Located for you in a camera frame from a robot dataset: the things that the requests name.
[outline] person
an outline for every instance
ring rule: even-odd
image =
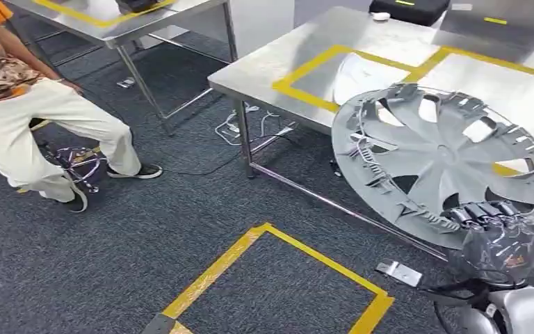
[[[98,140],[110,177],[160,176],[159,166],[139,161],[127,125],[82,98],[78,86],[60,78],[3,25],[12,16],[0,1],[0,173],[9,185],[38,191],[71,212],[87,209],[85,193],[40,154],[28,126],[33,118]]]

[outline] table top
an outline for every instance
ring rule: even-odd
[[[418,80],[422,86],[468,93],[534,135],[534,70],[461,51],[534,69],[534,50],[396,20],[374,22],[368,13],[342,7],[212,74],[209,81],[222,93],[330,133],[337,107],[332,103],[334,87],[351,49],[366,52],[372,73],[385,80],[408,76],[408,81]]]
[[[194,15],[226,0],[164,0],[158,9],[131,14],[115,0],[5,0],[33,16],[110,48],[171,25],[174,19]]]

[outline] yellow tape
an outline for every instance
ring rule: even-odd
[[[444,48],[439,48],[437,52],[427,58],[422,64],[416,67],[414,70],[410,71],[410,74],[406,76],[402,82],[418,82],[420,79],[424,78],[435,66],[439,65],[449,53]]]
[[[407,6],[414,6],[414,3],[412,2],[406,2],[406,1],[402,1],[402,0],[396,0],[397,3],[401,3],[403,5],[407,5]]]
[[[118,24],[120,22],[127,21],[128,19],[131,19],[131,18],[140,16],[140,15],[152,12],[153,10],[156,10],[156,9],[158,9],[160,7],[164,7],[164,6],[168,5],[168,4],[174,3],[175,1],[176,0],[164,0],[164,1],[161,1],[161,2],[157,3],[152,8],[144,10],[144,11],[139,12],[139,13],[128,13],[126,15],[122,15],[122,16],[116,17],[115,19],[102,20],[102,19],[96,19],[96,18],[91,17],[91,16],[89,16],[87,14],[84,14],[84,13],[81,13],[79,11],[76,11],[76,10],[74,10],[72,8],[69,8],[69,7],[66,7],[66,6],[62,6],[62,5],[58,4],[58,3],[54,3],[51,0],[33,0],[33,2],[35,2],[37,4],[40,4],[40,5],[44,6],[44,7],[48,7],[50,9],[55,10],[57,12],[60,12],[62,14],[66,14],[66,15],[72,16],[72,17],[74,17],[76,19],[79,19],[81,21],[85,21],[85,22],[87,22],[89,24],[92,24],[94,26],[100,26],[100,27],[112,26],[114,24]]]
[[[312,95],[310,93],[307,93],[303,90],[297,89],[292,87],[291,85],[296,82],[297,80],[301,79],[305,75],[312,72],[314,69],[316,69],[318,66],[326,63],[330,59],[334,58],[338,54],[347,54],[350,52],[355,52],[356,54],[360,55],[361,57],[370,60],[375,61],[376,63],[381,63],[383,65],[396,67],[401,70],[405,71],[413,71],[416,69],[414,66],[410,66],[404,63],[400,63],[398,61],[393,61],[387,58],[379,57],[374,54],[369,54],[367,52],[359,51],[351,49],[350,47],[346,47],[344,45],[332,45],[328,50],[324,51],[323,53],[316,56],[314,59],[302,64],[300,67],[298,67],[295,71],[292,73],[286,75],[283,79],[277,80],[273,83],[272,88],[284,93],[285,95],[288,95],[290,97],[293,97],[297,100],[304,101],[308,104],[311,104],[313,106],[317,106],[322,109],[326,109],[328,111],[331,111],[333,113],[336,113],[337,110],[339,110],[339,105],[327,101],[325,99],[322,99],[320,97],[317,97],[315,95]]]
[[[368,334],[382,321],[382,318],[392,306],[394,298],[377,295],[373,302],[365,309],[365,312],[357,320],[349,331],[349,334]]]
[[[331,101],[327,101],[321,97],[312,95],[303,90],[294,88],[291,85],[302,77],[308,75],[318,66],[335,57],[337,54],[347,54],[350,52],[354,52],[360,55],[361,57],[370,61],[374,61],[376,63],[408,71],[409,74],[403,79],[403,82],[418,82],[419,80],[424,78],[433,68],[435,68],[443,60],[445,60],[445,58],[447,58],[450,54],[459,54],[461,56],[467,56],[485,63],[491,63],[493,65],[506,67],[510,68],[511,70],[516,70],[519,72],[534,75],[534,68],[526,67],[516,63],[511,63],[509,61],[503,61],[501,59],[492,58],[489,56],[484,56],[482,54],[477,54],[470,51],[457,49],[455,47],[440,47],[439,50],[437,50],[437,52],[430,56],[424,63],[420,64],[419,66],[411,66],[404,63],[400,63],[398,61],[393,61],[391,59],[379,57],[374,54],[369,54],[367,52],[351,49],[350,47],[346,47],[344,45],[332,45],[328,50],[319,54],[314,59],[302,64],[300,67],[298,67],[298,69],[286,75],[283,79],[274,82],[272,88],[281,93],[284,93],[285,95],[288,95],[289,97],[304,101],[313,106],[317,106],[319,108],[336,113],[339,110],[338,104]]]
[[[316,250],[302,244],[298,240],[289,235],[279,231],[269,223],[265,223],[257,228],[252,228],[246,232],[232,247],[230,247],[222,256],[220,256],[200,277],[198,277],[189,287],[187,287],[162,313],[172,319],[176,319],[181,315],[191,304],[199,298],[199,296],[206,291],[206,289],[216,281],[224,271],[226,271],[253,243],[260,238],[265,232],[269,232],[281,240],[295,246],[306,254],[314,257],[318,261],[326,264],[330,268],[338,271],[341,275],[353,280],[367,290],[373,292],[376,296],[364,312],[364,314],[357,320],[352,327],[350,334],[367,334],[378,325],[380,320],[384,317],[386,311],[392,305],[394,299],[388,297],[388,293],[378,286],[370,283],[365,278],[357,275],[351,270],[341,266],[328,257],[320,254]],[[187,328],[179,322],[175,324],[175,328],[170,334],[192,334]]]
[[[340,264],[336,263],[335,261],[329,259],[328,257],[320,254],[316,250],[302,244],[298,240],[294,239],[293,237],[288,236],[287,234],[279,231],[278,229],[274,228],[273,226],[269,225],[267,227],[267,231],[269,233],[275,235],[276,237],[280,238],[281,240],[284,240],[288,244],[291,244],[292,246],[300,249],[304,253],[312,256],[313,258],[317,259],[318,261],[326,264],[327,266],[333,268],[334,270],[338,271],[340,274],[350,278],[351,280],[355,281],[357,284],[361,285],[362,287],[365,287],[367,290],[373,292],[374,294],[387,296],[388,293],[373,283],[369,282],[365,278],[357,275],[356,273],[352,272],[351,270],[341,266]]]
[[[170,331],[169,334],[193,334],[187,327],[183,326],[180,322],[175,322],[175,327]]]
[[[251,228],[226,253],[220,256],[204,273],[183,291],[163,314],[169,318],[178,318],[206,289],[216,281],[263,233],[266,225]]]
[[[483,61],[485,63],[490,63],[493,65],[510,68],[511,70],[534,75],[534,68],[523,66],[520,64],[516,64],[516,63],[511,63],[510,61],[504,61],[502,59],[484,56],[483,54],[477,54],[474,52],[461,50],[455,47],[442,47],[442,49],[445,49],[450,54],[459,54],[461,56],[467,56],[467,57],[476,59],[477,61]]]
[[[515,175],[522,174],[522,172],[519,172],[518,170],[509,168],[507,166],[503,166],[501,164],[492,164],[492,170],[496,174],[502,175],[502,176],[515,176]]]
[[[498,24],[507,24],[508,22],[504,19],[495,19],[493,17],[484,17],[484,21]]]
[[[52,121],[50,121],[50,120],[44,120],[44,121],[42,121],[40,124],[38,124],[38,125],[32,127],[30,130],[31,130],[31,131],[36,131],[36,130],[38,130],[38,129],[42,129],[43,127],[45,127],[46,125],[48,125],[48,124],[50,124],[50,123],[52,123]]]

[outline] black case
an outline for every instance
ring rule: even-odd
[[[143,12],[158,3],[157,0],[115,0],[115,2],[120,5],[120,8],[133,13]]]
[[[393,19],[432,26],[449,7],[449,0],[404,0],[407,5],[396,0],[373,0],[369,6],[372,13],[390,13]]]

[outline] white pants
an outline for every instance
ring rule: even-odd
[[[100,141],[109,166],[120,174],[135,175],[140,170],[127,125],[72,88],[41,79],[25,95],[0,101],[0,173],[13,187],[39,191],[59,202],[74,199],[63,170],[40,153],[29,129],[31,118],[51,120],[74,134]]]

